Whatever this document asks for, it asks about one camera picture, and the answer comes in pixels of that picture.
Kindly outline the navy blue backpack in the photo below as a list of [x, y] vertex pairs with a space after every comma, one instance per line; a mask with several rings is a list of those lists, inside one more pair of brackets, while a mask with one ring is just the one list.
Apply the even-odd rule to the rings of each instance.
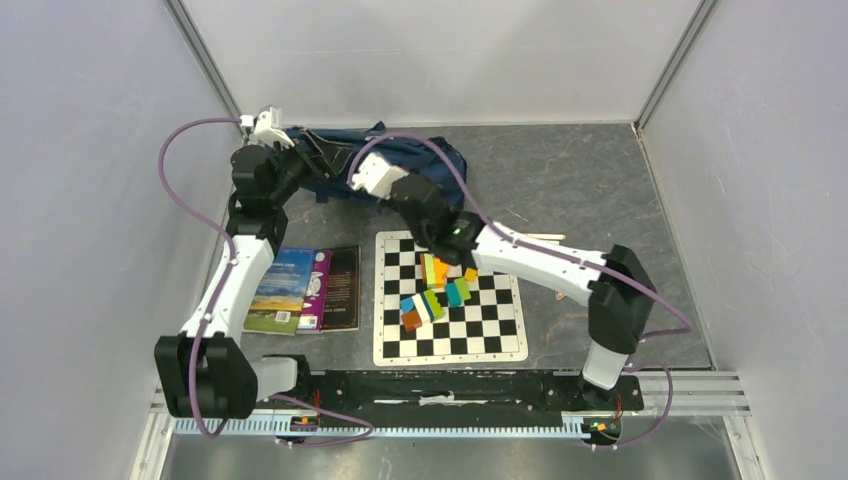
[[[371, 140], [387, 132], [387, 127], [380, 121], [369, 129], [313, 129], [318, 136], [332, 142], [351, 144], [353, 158], [358, 151]], [[407, 171], [420, 173], [442, 188], [445, 200], [453, 207], [463, 207], [465, 195], [455, 178], [438, 156], [418, 140], [389, 139], [378, 144], [372, 151], [382, 154], [392, 164]], [[362, 191], [354, 192], [345, 184], [349, 167], [346, 166], [342, 176], [329, 180], [317, 181], [305, 186], [305, 189], [315, 195], [317, 203], [327, 203], [330, 200], [351, 200], [365, 204], [377, 204], [378, 200]]]

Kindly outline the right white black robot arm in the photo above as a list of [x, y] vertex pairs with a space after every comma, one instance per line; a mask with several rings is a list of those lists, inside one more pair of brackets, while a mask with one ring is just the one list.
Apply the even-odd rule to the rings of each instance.
[[563, 293], [588, 310], [589, 353], [577, 382], [580, 400], [602, 408], [637, 347], [656, 290], [635, 254], [621, 245], [607, 253], [569, 249], [533, 239], [445, 201], [419, 174], [391, 183], [385, 199], [417, 244], [463, 268], [505, 273]]

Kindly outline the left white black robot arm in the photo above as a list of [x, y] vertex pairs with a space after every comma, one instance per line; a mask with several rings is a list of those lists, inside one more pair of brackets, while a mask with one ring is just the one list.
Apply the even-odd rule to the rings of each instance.
[[284, 204], [299, 189], [343, 175], [354, 148], [310, 130], [291, 145], [263, 140], [230, 158], [234, 190], [212, 282], [180, 332], [158, 339], [154, 360], [169, 413], [176, 418], [245, 419], [261, 398], [263, 365], [240, 347], [243, 323], [285, 236]]

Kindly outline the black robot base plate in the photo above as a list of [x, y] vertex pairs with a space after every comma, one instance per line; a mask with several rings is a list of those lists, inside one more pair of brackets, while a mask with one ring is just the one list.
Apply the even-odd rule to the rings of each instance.
[[327, 370], [299, 376], [288, 396], [338, 413], [326, 427], [359, 418], [378, 428], [554, 427], [564, 413], [640, 412], [636, 377], [602, 392], [556, 370]]

